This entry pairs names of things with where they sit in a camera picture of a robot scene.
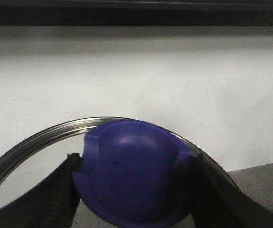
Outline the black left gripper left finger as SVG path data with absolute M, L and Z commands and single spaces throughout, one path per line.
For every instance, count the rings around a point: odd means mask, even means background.
M 69 228 L 80 196 L 72 173 L 81 163 L 73 153 L 43 181 L 0 209 L 0 228 Z

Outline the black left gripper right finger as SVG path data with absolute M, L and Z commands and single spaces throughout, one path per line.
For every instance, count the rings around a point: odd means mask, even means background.
M 193 159 L 191 173 L 197 228 L 273 228 L 273 212 L 229 183 L 203 155 Z

